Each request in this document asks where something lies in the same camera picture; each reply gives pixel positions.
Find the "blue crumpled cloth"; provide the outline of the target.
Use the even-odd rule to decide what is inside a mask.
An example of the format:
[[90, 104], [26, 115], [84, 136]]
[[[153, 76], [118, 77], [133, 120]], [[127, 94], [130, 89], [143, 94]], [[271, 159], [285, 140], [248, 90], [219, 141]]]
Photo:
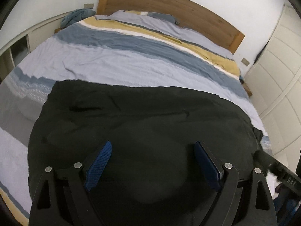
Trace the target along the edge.
[[88, 17], [94, 16], [96, 15], [96, 12], [93, 11], [92, 9], [76, 9], [72, 12], [70, 12], [70, 14], [66, 15], [60, 24], [60, 28], [64, 29], [68, 26], [71, 26], [72, 24], [75, 24], [83, 19], [86, 19]]

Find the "black puffer coat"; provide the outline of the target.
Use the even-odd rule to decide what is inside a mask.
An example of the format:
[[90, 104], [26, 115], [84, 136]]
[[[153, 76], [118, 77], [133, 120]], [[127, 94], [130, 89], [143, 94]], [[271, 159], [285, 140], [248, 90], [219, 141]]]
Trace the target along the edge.
[[112, 155], [88, 193], [101, 225], [201, 225], [217, 192], [195, 143], [246, 179], [262, 138], [240, 107], [215, 94], [57, 81], [29, 139], [30, 196], [46, 167], [70, 168], [110, 141]]

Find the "wooden headboard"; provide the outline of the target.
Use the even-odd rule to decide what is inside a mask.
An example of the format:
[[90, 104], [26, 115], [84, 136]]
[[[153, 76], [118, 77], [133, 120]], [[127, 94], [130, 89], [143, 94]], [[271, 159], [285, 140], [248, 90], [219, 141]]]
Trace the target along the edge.
[[211, 10], [190, 0], [99, 0], [97, 15], [118, 10], [149, 11], [174, 16], [181, 27], [193, 29], [215, 44], [236, 52], [244, 34]]

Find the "right wall switch plate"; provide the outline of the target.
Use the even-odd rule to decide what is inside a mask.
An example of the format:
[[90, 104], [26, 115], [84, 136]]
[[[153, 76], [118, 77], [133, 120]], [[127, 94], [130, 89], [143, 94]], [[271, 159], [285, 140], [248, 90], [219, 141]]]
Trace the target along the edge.
[[241, 62], [242, 62], [245, 66], [249, 66], [249, 61], [248, 61], [247, 59], [243, 58], [243, 59], [241, 60]]

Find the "white wardrobe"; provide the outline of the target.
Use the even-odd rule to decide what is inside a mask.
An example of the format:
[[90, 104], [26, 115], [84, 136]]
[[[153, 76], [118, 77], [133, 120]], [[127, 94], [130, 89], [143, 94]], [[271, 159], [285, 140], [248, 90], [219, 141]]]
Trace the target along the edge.
[[300, 158], [300, 17], [285, 6], [258, 61], [245, 76], [272, 155], [295, 171]]

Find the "striped duvet cover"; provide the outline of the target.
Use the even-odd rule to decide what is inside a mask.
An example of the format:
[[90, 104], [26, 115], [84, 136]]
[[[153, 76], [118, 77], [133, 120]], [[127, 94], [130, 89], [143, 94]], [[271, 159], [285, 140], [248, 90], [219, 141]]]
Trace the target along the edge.
[[199, 45], [95, 16], [59, 31], [28, 54], [1, 83], [1, 197], [19, 225], [32, 204], [27, 146], [56, 81], [127, 87], [176, 86], [216, 94], [264, 125], [239, 82], [236, 62]]

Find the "dark blue pillow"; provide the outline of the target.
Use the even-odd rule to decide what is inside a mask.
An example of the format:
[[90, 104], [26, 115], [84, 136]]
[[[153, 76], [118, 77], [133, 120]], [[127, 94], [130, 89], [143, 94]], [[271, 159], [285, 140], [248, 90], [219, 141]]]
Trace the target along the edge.
[[152, 17], [152, 18], [157, 18], [157, 19], [160, 19], [163, 21], [168, 21], [172, 24], [179, 25], [179, 21], [170, 14], [164, 14], [164, 13], [158, 13], [158, 12], [148, 12], [147, 16]]

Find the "striped pillow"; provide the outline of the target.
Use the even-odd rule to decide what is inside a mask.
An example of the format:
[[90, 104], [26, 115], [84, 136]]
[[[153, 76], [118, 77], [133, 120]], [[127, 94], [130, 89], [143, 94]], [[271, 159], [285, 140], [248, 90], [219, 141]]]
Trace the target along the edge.
[[108, 16], [96, 15], [95, 17], [97, 20], [110, 19], [125, 22], [126, 24], [134, 24], [137, 26], [145, 27], [153, 31], [159, 31], [165, 35], [169, 35], [171, 37], [183, 40], [185, 42], [190, 42], [192, 44], [199, 45], [225, 58], [231, 60], [234, 59], [232, 53], [228, 49], [218, 46], [216, 43], [212, 42], [203, 34], [194, 31], [193, 29], [180, 27], [169, 21], [149, 17], [147, 15], [128, 13], [123, 10], [119, 10]]

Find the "wall switch plate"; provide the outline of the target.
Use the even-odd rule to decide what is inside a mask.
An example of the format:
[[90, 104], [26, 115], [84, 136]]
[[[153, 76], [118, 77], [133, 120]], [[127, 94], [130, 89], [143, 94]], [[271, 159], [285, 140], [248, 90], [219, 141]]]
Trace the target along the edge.
[[94, 4], [84, 4], [84, 9], [93, 9]]
[[245, 66], [249, 66], [249, 61], [248, 61], [247, 59], [243, 58], [243, 59], [241, 60], [241, 62], [242, 62]]

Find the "white low shelf unit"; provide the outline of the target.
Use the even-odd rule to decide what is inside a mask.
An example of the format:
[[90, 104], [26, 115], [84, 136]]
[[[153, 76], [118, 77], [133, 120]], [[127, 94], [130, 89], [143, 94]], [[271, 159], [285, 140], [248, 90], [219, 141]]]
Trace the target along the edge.
[[1, 81], [38, 45], [61, 30], [61, 21], [69, 13], [46, 19], [21, 32], [1, 48]]

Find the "left wall switch plate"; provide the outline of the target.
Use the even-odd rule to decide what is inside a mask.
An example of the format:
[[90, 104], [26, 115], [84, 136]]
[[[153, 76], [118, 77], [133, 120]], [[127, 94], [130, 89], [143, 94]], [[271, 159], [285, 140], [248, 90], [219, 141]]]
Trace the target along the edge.
[[84, 9], [93, 9], [94, 4], [84, 4]]

